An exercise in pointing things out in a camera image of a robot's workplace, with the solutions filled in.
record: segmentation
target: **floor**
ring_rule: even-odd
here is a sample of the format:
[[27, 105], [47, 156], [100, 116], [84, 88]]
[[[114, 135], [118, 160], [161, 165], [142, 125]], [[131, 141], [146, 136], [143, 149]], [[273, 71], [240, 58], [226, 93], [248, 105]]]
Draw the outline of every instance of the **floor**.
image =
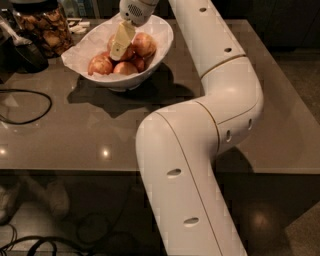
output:
[[[320, 123], [320, 51], [272, 55]], [[71, 199], [69, 215], [54, 219], [22, 189], [10, 223], [0, 227], [0, 247], [8, 245], [6, 255], [35, 249], [41, 252], [37, 255], [55, 250], [58, 255], [166, 255], [139, 174], [56, 174]], [[249, 256], [320, 255], [319, 175], [216, 177]]]

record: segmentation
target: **countertop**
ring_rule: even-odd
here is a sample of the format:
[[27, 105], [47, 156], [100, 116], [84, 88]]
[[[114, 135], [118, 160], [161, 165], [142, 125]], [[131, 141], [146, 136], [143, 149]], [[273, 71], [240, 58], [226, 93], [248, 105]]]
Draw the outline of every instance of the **countertop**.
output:
[[[156, 109], [203, 94], [179, 27], [175, 20], [169, 22], [175, 32], [172, 49], [159, 69], [133, 91], [99, 88], [66, 68], [61, 58], [50, 59], [43, 72], [14, 74], [3, 88], [46, 93], [53, 107], [31, 124], [1, 123], [0, 168], [138, 171], [135, 134], [140, 122]], [[226, 22], [256, 70], [265, 107], [252, 134], [222, 154], [215, 171], [319, 174], [318, 123], [249, 23]], [[40, 96], [0, 97], [1, 113], [12, 118], [28, 119], [47, 106]]]

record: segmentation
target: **glass jar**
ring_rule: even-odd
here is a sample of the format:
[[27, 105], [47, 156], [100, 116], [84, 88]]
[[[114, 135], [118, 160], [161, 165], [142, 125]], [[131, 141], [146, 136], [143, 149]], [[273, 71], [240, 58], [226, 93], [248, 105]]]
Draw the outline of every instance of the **glass jar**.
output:
[[59, 57], [73, 46], [63, 6], [57, 0], [10, 0], [20, 29], [47, 58]]

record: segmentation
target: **white robotic arm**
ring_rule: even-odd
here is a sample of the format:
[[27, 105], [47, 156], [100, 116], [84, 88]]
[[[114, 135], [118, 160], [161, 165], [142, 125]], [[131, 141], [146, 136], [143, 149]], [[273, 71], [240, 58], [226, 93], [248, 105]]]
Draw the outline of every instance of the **white robotic arm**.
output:
[[[133, 17], [137, 3], [146, 1], [121, 2], [124, 15]], [[249, 135], [262, 112], [261, 86], [210, 0], [169, 2], [205, 96], [160, 109], [141, 123], [136, 153], [142, 180], [168, 255], [246, 255], [211, 162]]]

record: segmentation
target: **dark background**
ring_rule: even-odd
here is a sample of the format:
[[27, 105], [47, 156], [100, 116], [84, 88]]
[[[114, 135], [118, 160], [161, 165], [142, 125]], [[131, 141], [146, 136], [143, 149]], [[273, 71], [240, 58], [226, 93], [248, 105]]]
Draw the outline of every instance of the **dark background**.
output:
[[[225, 19], [247, 19], [268, 48], [320, 48], [319, 0], [212, 0]], [[90, 1], [85, 0], [89, 18]], [[118, 12], [119, 0], [98, 0], [101, 18]], [[8, 8], [8, 0], [0, 8]], [[160, 0], [155, 14], [173, 18], [167, 0]]]

